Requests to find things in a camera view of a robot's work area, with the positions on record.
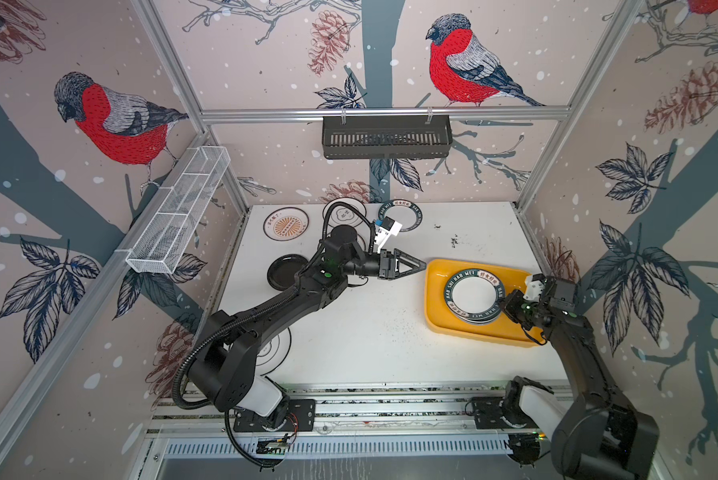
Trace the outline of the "green lettered rim plate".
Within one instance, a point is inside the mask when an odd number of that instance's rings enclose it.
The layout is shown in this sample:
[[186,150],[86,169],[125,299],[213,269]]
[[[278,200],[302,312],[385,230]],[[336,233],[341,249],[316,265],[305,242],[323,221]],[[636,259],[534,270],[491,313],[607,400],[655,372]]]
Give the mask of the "green lettered rim plate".
[[455,273],[444,287],[444,300],[460,320],[473,325],[487,325],[501,315],[499,305],[506,290],[500,278],[491,271],[469,268]]

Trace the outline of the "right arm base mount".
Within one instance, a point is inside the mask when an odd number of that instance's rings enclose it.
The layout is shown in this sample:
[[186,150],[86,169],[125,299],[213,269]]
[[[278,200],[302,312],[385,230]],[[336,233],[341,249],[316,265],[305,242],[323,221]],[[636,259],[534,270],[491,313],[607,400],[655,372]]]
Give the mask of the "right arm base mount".
[[503,398],[497,396],[473,397],[468,411],[477,430],[514,429],[506,419],[502,408]]

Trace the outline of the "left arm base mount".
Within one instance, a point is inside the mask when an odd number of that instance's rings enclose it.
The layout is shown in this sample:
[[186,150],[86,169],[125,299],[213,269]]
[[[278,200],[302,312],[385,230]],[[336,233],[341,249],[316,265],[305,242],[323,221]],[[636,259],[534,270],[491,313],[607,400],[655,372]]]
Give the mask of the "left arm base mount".
[[263,417],[247,409],[233,414],[235,433],[295,433],[312,432],[316,418],[313,399],[286,399],[273,413]]

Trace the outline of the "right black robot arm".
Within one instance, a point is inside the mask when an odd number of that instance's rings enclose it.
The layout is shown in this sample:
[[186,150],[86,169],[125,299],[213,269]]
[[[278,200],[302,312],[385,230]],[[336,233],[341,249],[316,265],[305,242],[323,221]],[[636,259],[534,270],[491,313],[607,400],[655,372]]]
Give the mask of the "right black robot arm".
[[593,328],[573,311],[574,283],[530,275],[525,289],[501,299],[502,312],[524,332],[541,331],[558,354],[574,401],[564,407],[551,388],[517,376],[501,403],[512,426],[535,423],[551,442],[556,471],[568,479],[645,479],[659,427],[617,386],[596,346]]

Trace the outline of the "yellow plastic bin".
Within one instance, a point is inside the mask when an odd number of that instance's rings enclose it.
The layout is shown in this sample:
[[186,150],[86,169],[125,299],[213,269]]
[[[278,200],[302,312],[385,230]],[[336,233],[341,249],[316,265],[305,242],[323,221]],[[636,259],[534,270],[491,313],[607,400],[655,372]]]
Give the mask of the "yellow plastic bin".
[[440,334],[522,348],[543,344],[539,328],[526,330],[503,312],[490,324],[473,325],[460,320],[449,310],[444,300],[445,284],[455,273],[469,268],[485,269],[496,274],[505,286],[505,297],[513,290],[526,290],[525,279],[529,276],[526,271],[498,265],[435,259],[428,264],[426,275],[425,315],[429,328]]

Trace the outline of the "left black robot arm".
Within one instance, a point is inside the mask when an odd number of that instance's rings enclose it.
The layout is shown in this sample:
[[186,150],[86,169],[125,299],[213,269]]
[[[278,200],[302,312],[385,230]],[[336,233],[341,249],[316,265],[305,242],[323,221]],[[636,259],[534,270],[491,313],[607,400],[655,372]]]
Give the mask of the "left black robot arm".
[[290,398],[273,380],[257,374],[262,347],[296,321],[328,307],[352,276],[396,280],[426,270],[425,261],[385,249],[388,238],[400,233],[399,222],[354,213],[369,229],[365,245],[351,225],[323,225],[316,252],[295,273],[293,285],[248,310],[234,315],[219,310],[208,318],[172,381],[171,397],[179,408],[212,406],[224,415],[241,409],[257,415],[267,429],[281,428],[292,417]]

